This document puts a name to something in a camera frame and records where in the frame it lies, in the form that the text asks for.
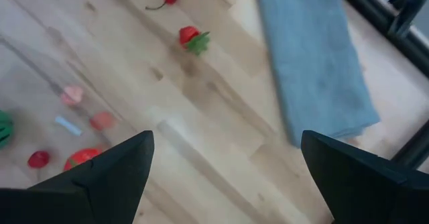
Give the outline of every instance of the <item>pink toy piece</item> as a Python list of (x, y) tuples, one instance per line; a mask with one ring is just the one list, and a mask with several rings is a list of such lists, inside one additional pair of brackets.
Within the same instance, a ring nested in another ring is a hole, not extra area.
[(78, 86), (64, 87), (64, 92), (61, 94), (61, 101), (67, 106), (75, 106), (82, 101), (83, 89)]

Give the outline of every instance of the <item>strawberry leaves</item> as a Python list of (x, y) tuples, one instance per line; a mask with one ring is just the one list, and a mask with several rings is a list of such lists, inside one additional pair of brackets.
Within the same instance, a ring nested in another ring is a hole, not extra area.
[(194, 53), (199, 56), (202, 52), (207, 50), (207, 44), (210, 41), (208, 36), (209, 32), (204, 32), (194, 36), (188, 43), (186, 48), (188, 52)]

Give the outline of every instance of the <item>blue towel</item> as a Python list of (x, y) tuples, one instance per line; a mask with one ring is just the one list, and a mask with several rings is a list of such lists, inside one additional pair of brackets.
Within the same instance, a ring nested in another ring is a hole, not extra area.
[(379, 121), (341, 0), (258, 0), (291, 142), (310, 129), (355, 137)]

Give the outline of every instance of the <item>red tomato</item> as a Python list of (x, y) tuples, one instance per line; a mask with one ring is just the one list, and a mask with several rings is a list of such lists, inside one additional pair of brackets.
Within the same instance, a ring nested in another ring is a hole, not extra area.
[(64, 165), (64, 171), (67, 171), (87, 160), (94, 158), (101, 154), (101, 150), (98, 148), (86, 148), (79, 150), (67, 159), (66, 165)]

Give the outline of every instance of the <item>black stand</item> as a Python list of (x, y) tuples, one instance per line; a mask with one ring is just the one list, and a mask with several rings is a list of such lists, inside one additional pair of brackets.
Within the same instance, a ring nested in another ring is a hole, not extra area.
[(429, 174), (314, 131), (301, 150), (335, 223), (429, 223)]
[(154, 148), (144, 131), (26, 190), (0, 188), (0, 223), (131, 224)]
[[(410, 62), (429, 78), (429, 48), (410, 24), (426, 0), (389, 0), (397, 13), (379, 0), (347, 0)], [(429, 121), (393, 157), (392, 161), (417, 169), (429, 156)]]

